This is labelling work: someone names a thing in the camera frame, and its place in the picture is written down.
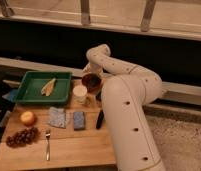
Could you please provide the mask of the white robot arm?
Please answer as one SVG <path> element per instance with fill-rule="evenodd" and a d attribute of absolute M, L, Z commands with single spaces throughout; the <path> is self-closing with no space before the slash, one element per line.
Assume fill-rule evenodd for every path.
<path fill-rule="evenodd" d="M 143 111 L 162 95 L 159 75 L 113 58 L 106 44 L 89 49 L 86 57 L 85 71 L 112 74 L 103 84 L 101 103 L 118 171 L 166 171 Z"/>

